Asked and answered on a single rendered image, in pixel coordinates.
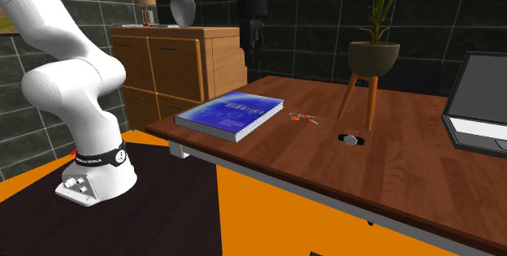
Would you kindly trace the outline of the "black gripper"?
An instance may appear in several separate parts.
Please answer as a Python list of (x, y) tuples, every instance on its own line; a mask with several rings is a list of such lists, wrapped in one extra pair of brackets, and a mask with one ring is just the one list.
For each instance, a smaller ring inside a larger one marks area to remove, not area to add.
[(267, 16), (267, 0), (236, 0), (240, 27), (240, 47), (245, 52), (245, 65), (254, 65), (254, 49), (264, 44), (262, 18)]

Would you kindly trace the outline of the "grey vase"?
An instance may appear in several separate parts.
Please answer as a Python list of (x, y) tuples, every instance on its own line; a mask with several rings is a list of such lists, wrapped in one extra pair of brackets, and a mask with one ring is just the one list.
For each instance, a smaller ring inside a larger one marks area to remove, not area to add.
[(181, 28), (193, 26), (196, 14), (194, 0), (171, 0), (171, 13), (176, 24)]

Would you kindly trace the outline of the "blue book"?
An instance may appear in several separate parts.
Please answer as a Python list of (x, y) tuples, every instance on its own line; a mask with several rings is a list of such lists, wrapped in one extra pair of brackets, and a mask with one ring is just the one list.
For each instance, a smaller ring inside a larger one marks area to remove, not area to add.
[(230, 92), (174, 116), (175, 125), (237, 143), (284, 108), (284, 100)]

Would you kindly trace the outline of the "wooden chest of drawers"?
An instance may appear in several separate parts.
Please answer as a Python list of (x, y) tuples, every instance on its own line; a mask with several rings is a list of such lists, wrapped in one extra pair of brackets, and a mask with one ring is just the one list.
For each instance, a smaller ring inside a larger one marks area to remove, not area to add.
[(111, 27), (110, 42), (135, 130), (247, 84), (238, 27)]

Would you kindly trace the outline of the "potted plant on wooden stand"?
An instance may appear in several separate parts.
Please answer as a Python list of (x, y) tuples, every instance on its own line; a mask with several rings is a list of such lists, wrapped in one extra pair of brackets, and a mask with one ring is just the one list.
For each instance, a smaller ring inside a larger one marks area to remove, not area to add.
[(395, 64), (401, 46), (397, 43), (382, 42), (381, 37), (387, 31), (381, 28), (388, 19), (388, 12), (395, 0), (372, 0), (368, 20), (372, 26), (366, 31), (370, 34), (369, 41), (351, 41), (348, 47), (348, 63), (352, 71), (349, 83), (340, 105), (339, 117), (345, 108), (358, 80), (368, 82), (368, 101), (366, 110), (366, 130), (372, 129), (375, 117), (375, 104), (379, 78), (387, 74)]

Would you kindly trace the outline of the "wooden desk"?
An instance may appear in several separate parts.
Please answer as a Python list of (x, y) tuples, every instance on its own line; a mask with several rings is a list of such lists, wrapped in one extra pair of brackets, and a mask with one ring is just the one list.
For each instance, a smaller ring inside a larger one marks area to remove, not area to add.
[[(373, 128), (368, 91), (356, 89), (339, 117), (345, 86), (267, 76), (246, 93), (284, 108), (233, 143), (160, 119), (147, 132), (179, 158), (194, 156), (461, 255), (507, 256), (507, 160), (457, 150), (442, 97), (380, 90)], [(318, 124), (291, 120), (290, 113)], [(339, 134), (365, 139), (346, 145)]]

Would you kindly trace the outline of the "dark robot stand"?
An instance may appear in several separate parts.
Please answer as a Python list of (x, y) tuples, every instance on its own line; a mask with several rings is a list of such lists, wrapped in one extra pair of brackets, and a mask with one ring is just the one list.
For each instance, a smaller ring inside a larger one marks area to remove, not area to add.
[(85, 207), (55, 194), (57, 169), (0, 202), (0, 256), (222, 256), (216, 167), (129, 143), (126, 193)]

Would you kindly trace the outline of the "dark grey laptop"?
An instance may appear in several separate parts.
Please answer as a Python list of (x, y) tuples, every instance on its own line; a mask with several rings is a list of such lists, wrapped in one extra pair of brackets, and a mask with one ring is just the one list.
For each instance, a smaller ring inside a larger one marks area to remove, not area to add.
[(507, 53), (468, 51), (441, 118), (456, 149), (507, 159)]

